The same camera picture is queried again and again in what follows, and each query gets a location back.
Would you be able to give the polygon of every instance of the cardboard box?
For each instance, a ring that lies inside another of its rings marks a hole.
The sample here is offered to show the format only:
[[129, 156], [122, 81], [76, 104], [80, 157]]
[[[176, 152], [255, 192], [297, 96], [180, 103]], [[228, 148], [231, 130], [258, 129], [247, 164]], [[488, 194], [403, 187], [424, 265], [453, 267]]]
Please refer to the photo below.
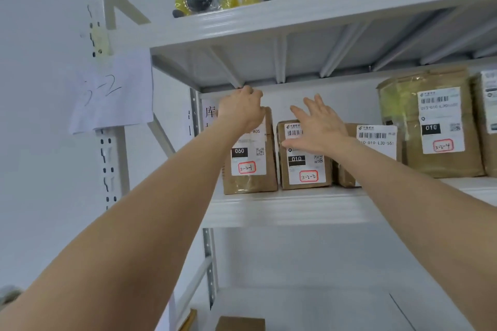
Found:
[[388, 79], [377, 89], [383, 124], [399, 128], [404, 164], [434, 178], [484, 174], [467, 70]]
[[482, 71], [472, 80], [483, 166], [487, 176], [497, 177], [497, 70]]
[[265, 331], [266, 321], [260, 318], [219, 317], [216, 331]]
[[[353, 136], [357, 138], [357, 126], [360, 125], [365, 125], [365, 126], [371, 126], [367, 123], [346, 123], [345, 128], [347, 129], [347, 133], [349, 136]], [[396, 133], [394, 138], [388, 139], [388, 140], [394, 140], [395, 143], [395, 156], [397, 161], [402, 162], [402, 141], [400, 138], [400, 134]], [[343, 187], [360, 187], [360, 184], [357, 183], [355, 178], [348, 172], [346, 171], [343, 166], [341, 166], [338, 162], [333, 161], [332, 162], [332, 174], [333, 174], [333, 182], [338, 183]]]
[[278, 190], [271, 109], [264, 109], [264, 122], [254, 130], [260, 134], [243, 135], [226, 157], [222, 170], [225, 195]]
[[332, 184], [330, 158], [301, 151], [291, 152], [281, 146], [281, 142], [285, 139], [298, 137], [301, 133], [300, 122], [297, 120], [281, 121], [276, 128], [283, 190], [330, 186]]

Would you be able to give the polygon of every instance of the red stamp outline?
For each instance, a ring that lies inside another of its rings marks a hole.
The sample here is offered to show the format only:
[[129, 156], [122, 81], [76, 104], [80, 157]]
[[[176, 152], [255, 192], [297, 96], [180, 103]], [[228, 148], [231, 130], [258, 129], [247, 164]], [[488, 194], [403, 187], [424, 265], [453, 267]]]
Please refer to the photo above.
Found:
[[[314, 173], [316, 173], [316, 180], [302, 180], [302, 173], [305, 173], [305, 172], [314, 172]], [[319, 181], [319, 173], [318, 173], [317, 170], [301, 170], [299, 172], [299, 179], [300, 179], [301, 182], [305, 182], [305, 183], [307, 183], [307, 182], [317, 182], [317, 181]]]
[[[241, 172], [240, 171], [240, 165], [244, 165], [244, 164], [253, 164], [253, 171]], [[238, 164], [238, 172], [240, 174], [250, 174], [250, 173], [255, 173], [256, 171], [257, 171], [257, 166], [255, 166], [255, 161], [245, 161], [245, 162], [240, 162]]]
[[[444, 151], [437, 151], [437, 150], [435, 149], [435, 143], [439, 143], [439, 142], [441, 142], [441, 141], [448, 141], [448, 142], [450, 142], [450, 144], [452, 145], [452, 149], [446, 149], [446, 150], [444, 150]], [[439, 152], [452, 152], [453, 150], [454, 150], [454, 140], [452, 140], [452, 139], [435, 140], [435, 141], [433, 142], [433, 152], [437, 152], [437, 153], [439, 153]]]

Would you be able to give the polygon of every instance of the shelf rack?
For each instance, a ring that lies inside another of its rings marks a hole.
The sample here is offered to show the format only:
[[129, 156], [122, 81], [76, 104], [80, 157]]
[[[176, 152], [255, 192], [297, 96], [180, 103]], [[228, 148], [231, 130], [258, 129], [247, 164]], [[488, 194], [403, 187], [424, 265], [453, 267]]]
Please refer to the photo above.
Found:
[[[116, 29], [115, 8], [137, 25]], [[333, 82], [370, 72], [391, 76], [405, 71], [497, 60], [493, 57], [497, 54], [497, 0], [275, 0], [164, 23], [150, 22], [128, 0], [90, 0], [88, 11], [94, 56], [147, 47], [154, 67], [190, 87], [195, 135], [202, 130], [201, 100], [244, 84], [278, 87], [283, 83], [301, 83], [305, 86], [306, 81], [316, 79]], [[157, 118], [149, 127], [166, 155], [174, 154]], [[123, 132], [122, 127], [105, 131], [120, 136], [117, 149], [120, 158], [126, 153]], [[127, 166], [121, 165], [120, 169], [126, 171]], [[119, 173], [121, 178], [127, 174]], [[497, 180], [460, 178], [447, 180], [447, 183], [497, 205]], [[384, 329], [412, 329], [400, 315], [400, 307], [393, 306], [394, 299], [390, 301], [388, 293], [323, 291], [311, 295], [305, 291], [218, 288], [214, 227], [382, 220], [361, 189], [216, 194], [202, 223], [205, 260], [176, 303], [176, 319], [179, 321], [187, 311], [202, 277], [207, 275], [211, 316], [206, 330], [214, 329], [219, 316], [227, 313], [262, 316], [269, 324], [281, 326], [277, 321], [288, 315], [288, 308], [277, 307], [279, 313], [271, 315], [264, 310], [270, 304], [286, 304], [293, 309], [291, 314], [298, 315], [301, 304], [310, 296], [326, 300], [325, 304], [333, 303], [337, 309], [353, 301], [358, 304], [357, 311], [361, 315], [374, 315], [376, 311], [388, 313], [385, 319], [391, 322], [382, 325]], [[319, 316], [314, 321], [322, 322], [312, 328], [330, 325], [329, 307], [318, 308]], [[333, 324], [336, 329], [350, 326], [346, 319], [338, 317], [337, 322], [340, 320], [343, 323]], [[290, 329], [295, 328], [299, 320], [292, 321], [289, 317], [287, 322]]]

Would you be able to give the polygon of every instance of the upper shelf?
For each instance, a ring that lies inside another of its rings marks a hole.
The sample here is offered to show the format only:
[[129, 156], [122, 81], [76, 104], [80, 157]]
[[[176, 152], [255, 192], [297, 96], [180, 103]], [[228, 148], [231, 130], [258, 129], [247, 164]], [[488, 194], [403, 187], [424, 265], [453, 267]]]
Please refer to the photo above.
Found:
[[[451, 178], [443, 181], [497, 206], [497, 178]], [[357, 224], [382, 220], [381, 213], [363, 189], [334, 186], [240, 195], [215, 193], [202, 228]]]
[[497, 53], [497, 0], [275, 0], [110, 31], [203, 92]]

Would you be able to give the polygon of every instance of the brown package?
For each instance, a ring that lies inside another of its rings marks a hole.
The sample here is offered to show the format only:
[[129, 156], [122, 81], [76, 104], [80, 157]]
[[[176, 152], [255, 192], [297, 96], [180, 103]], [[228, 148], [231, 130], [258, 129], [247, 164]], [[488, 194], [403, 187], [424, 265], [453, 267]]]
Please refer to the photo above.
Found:
[[[495, 80], [497, 80], [497, 71], [488, 71], [489, 73], [494, 73]], [[481, 75], [475, 77], [472, 82], [473, 87], [473, 99], [475, 108], [475, 119], [480, 133], [480, 143], [481, 143], [481, 156], [483, 158], [483, 166], [485, 168], [485, 173], [489, 177], [497, 177], [497, 133], [489, 134], [487, 130], [487, 115], [485, 113], [484, 96], [482, 89], [482, 76], [486, 75], [487, 72], [483, 71]], [[495, 91], [486, 92], [485, 94], [490, 94], [491, 96], [495, 94]]]
[[[357, 126], [367, 123], [346, 123], [345, 128], [349, 136], [357, 137]], [[400, 134], [397, 134], [397, 161], [402, 162], [402, 141]], [[346, 171], [338, 162], [332, 162], [333, 182], [338, 183], [343, 187], [356, 187], [355, 178]]]
[[278, 160], [280, 166], [281, 187], [283, 190], [296, 190], [296, 189], [309, 189], [311, 187], [326, 187], [332, 184], [332, 162], [329, 157], [323, 156], [325, 165], [326, 181], [321, 183], [302, 183], [290, 184], [288, 173], [288, 154], [285, 147], [281, 146], [281, 142], [286, 139], [285, 124], [286, 123], [299, 123], [298, 120], [294, 121], [281, 121], [276, 128], [276, 135], [278, 137]]
[[230, 154], [225, 159], [222, 170], [223, 188], [225, 195], [278, 190], [278, 177], [276, 175], [276, 156], [274, 152], [274, 134], [271, 108], [264, 109], [266, 110], [266, 175], [233, 176], [231, 174], [230, 152]]
[[219, 317], [216, 331], [265, 331], [266, 321], [261, 318]]
[[[465, 150], [424, 154], [419, 124], [418, 92], [460, 88], [461, 121]], [[399, 128], [403, 140], [403, 162], [434, 178], [484, 175], [480, 144], [473, 119], [469, 75], [466, 70], [431, 71], [399, 79], [388, 79], [377, 87], [384, 124]]]

